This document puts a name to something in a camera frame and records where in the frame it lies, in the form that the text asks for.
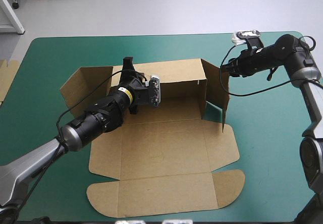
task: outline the cardboard piece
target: cardboard piece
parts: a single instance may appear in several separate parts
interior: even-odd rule
[[[92,184],[87,196],[98,212],[111,217],[214,210],[233,202],[244,181],[241,170],[174,175]]]
[[[67,106],[74,105],[121,66],[80,68],[61,88]],[[89,170],[120,181],[92,184],[87,196],[100,213],[112,217],[154,215],[222,208],[244,185],[242,171],[211,171],[239,159],[233,129],[202,120],[206,101],[223,110],[229,96],[219,85],[219,69],[202,59],[137,64],[148,78],[161,82],[158,108],[140,106],[125,114],[122,127],[92,142]],[[119,83],[120,75],[102,85],[72,113]],[[223,83],[228,86],[229,77]]]
[[[5,100],[19,67],[18,61],[10,61],[7,64],[6,60],[0,60],[0,105]]]

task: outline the cable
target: cable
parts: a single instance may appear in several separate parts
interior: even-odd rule
[[[263,93],[263,92],[266,92],[268,90],[271,90],[271,89],[275,89],[275,88],[278,88],[278,87],[281,87],[285,84],[288,84],[288,83],[291,83],[291,82],[294,82],[294,81],[299,81],[299,80],[302,80],[302,81],[305,81],[305,82],[309,82],[309,83],[312,83],[312,84],[315,84],[316,86],[320,87],[321,89],[323,89],[323,85],[321,85],[319,83],[318,80],[309,80],[309,79],[302,79],[302,78],[299,78],[299,79],[291,79],[291,80],[288,80],[284,83],[281,83],[281,84],[277,84],[275,86],[272,86],[272,87],[269,87],[269,88],[266,88],[266,89],[262,89],[262,90],[259,90],[259,91],[256,91],[256,92],[252,92],[252,93],[248,93],[248,94],[235,94],[235,93],[231,93],[229,90],[227,90],[223,83],[222,83],[222,65],[224,63],[224,61],[227,59],[228,55],[230,54],[230,52],[235,48],[236,46],[234,45],[233,47],[231,47],[228,51],[228,53],[225,55],[225,57],[223,58],[221,64],[220,64],[220,71],[219,71],[219,80],[220,80],[220,85],[222,87],[222,89],[228,93],[229,95],[233,95],[233,96],[237,96],[237,97],[245,97],[245,96],[251,96],[251,95],[254,95],[254,94],[259,94],[259,93]]]
[[[57,149],[55,150],[53,156],[50,158],[50,160],[48,161],[48,164],[46,164],[46,166],[44,167],[44,169],[41,171],[41,173],[39,174],[37,180],[35,181],[35,183],[32,185],[31,189],[29,190],[29,192],[27,193],[26,197],[24,198],[24,200],[22,201],[21,205],[19,206],[16,216],[18,219],[19,213],[21,211],[21,209],[24,207],[24,205],[26,204],[27,200],[29,199],[30,195],[32,194],[32,192],[34,191],[34,189],[36,188],[36,186],[38,185],[39,181],[41,180],[41,178],[44,176],[45,172],[47,171],[47,169],[49,168],[49,166],[51,166],[51,164],[53,163],[53,161],[55,160],[55,158],[58,156],[58,152],[60,150],[61,147],[63,147],[63,142],[64,142],[64,138],[62,135],[62,131],[60,128],[60,121],[62,119],[62,117],[70,112],[73,108],[75,108],[76,106],[78,106],[80,103],[82,103],[87,97],[89,97],[91,94],[93,94],[99,87],[101,87],[106,81],[108,81],[110,78],[112,78],[114,75],[118,74],[118,73],[122,73],[122,72],[134,72],[137,75],[140,75],[143,79],[145,79],[145,81],[147,81],[147,78],[142,74],[139,73],[135,70],[131,70],[131,69],[122,69],[119,70],[113,74],[111,74],[109,77],[107,77],[105,80],[103,80],[100,84],[98,84],[89,94],[87,94],[85,97],[83,97],[80,101],[78,101],[75,105],[73,105],[72,107],[68,108],[66,111],[64,111],[58,118],[57,122],[56,122],[56,127],[57,130],[59,132],[59,145],[57,147]]]

